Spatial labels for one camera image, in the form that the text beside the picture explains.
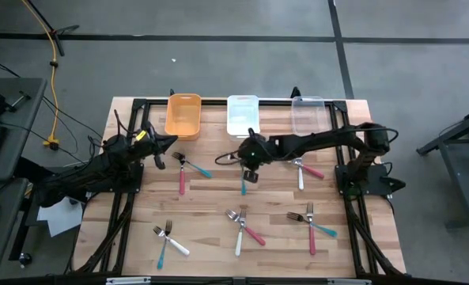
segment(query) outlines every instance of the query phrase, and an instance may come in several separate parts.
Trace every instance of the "concrete floor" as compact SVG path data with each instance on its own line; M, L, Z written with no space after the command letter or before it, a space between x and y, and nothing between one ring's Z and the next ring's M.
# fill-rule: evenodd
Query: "concrete floor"
M80 24L78 33L222 36L333 36L326 0L35 0L58 27ZM344 36L469 37L469 0L336 0ZM18 1L0 0L0 31L40 32ZM169 88L205 97L256 94L288 97L293 86L307 95L345 98L335 44L245 42L66 41L56 85L60 107L99 132L114 96L164 96ZM407 182L395 194L407 271L424 278L469 282L469 229L448 232L444 222L464 216L438 153L415 149L469 112L469 45L345 46L357 99L369 101L373 119L400 137L385 161ZM24 77L49 78L44 40L0 40L0 62ZM0 70L0 77L9 77ZM51 98L50 90L46 96ZM47 135L52 114L40 110L33 130ZM64 117L88 157L87 130ZM73 140L60 127L62 145ZM74 162L43 150L31 137L25 157L43 165ZM75 231L49 238L32 230L25 250L34 263L24 271L4 263L0 278L59 274Z

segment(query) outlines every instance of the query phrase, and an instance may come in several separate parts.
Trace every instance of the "plastic container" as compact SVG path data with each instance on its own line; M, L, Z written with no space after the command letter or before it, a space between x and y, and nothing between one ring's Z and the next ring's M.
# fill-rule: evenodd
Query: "plastic container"
M327 109L321 97L292 99L292 128L295 135L310 135L331 129Z
M255 95L231 95L227 98L227 133L231 139L248 137L248 129L260 133L259 98Z
M168 99L165 132L178 135L179 140L199 137L201 123L201 97L197 94L174 94Z

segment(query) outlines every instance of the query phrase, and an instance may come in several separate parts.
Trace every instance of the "wooden table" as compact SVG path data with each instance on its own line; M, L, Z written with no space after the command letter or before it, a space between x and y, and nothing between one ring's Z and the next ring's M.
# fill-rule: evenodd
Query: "wooden table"
M113 110L127 126L133 97L115 97L104 138L116 134ZM367 101L347 101L351 124L371 121ZM153 106L149 119L164 134L165 106ZM260 107L261 134L292 133L290 107ZM215 165L214 159L236 150L226 132L226 107L203 106L198 140L177 141L163 157L167 168L159 170L153 159L144 161L142 189L136 195L123 266L124 275L144 276L251 276L251 277L355 277L345 208L337 193L333 148L307 153L305 164L325 174L323 180L304 174L304 191L297 188L297 169L286 162L273 162L259 170L259 183L240 194L239 165ZM212 172L208 179L186 166L186 192L178 194L179 162L173 151ZM101 193L87 206L74 252L74 267L83 265L100 244L108 228L113 195ZM315 205L314 221L338 232L332 238L316 231L316 255L309 254L308 227L286 218L287 211L305 213L306 203ZM387 201L367 196L369 224L374 240L387 258L405 272L394 217ZM239 225L225 215L226 209L247 211L247 224L265 240L261 246L249 235L243 238L241 256L234 255ZM164 268L157 270L163 241L153 227L171 219L171 237L190 249L188 257L168 245ZM358 236L363 265L368 270L365 245Z

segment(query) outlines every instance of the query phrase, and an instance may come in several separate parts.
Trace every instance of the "orange plastic bin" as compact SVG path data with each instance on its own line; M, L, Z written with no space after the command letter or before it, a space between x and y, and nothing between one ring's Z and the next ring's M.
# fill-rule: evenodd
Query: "orange plastic bin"
M180 140L199 137L201 123L201 97L197 94L174 94L168 99L165 132Z

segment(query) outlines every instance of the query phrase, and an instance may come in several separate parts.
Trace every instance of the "white paper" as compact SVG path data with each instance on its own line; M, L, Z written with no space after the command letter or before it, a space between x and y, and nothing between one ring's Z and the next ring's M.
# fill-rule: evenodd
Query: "white paper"
M72 205L69 202L69 198L66 197L51 207L40 207L39 213L37 213L37 220L47 221L50 235L54 237L57 234L80 225L82 216L83 209L81 208L81 203Z

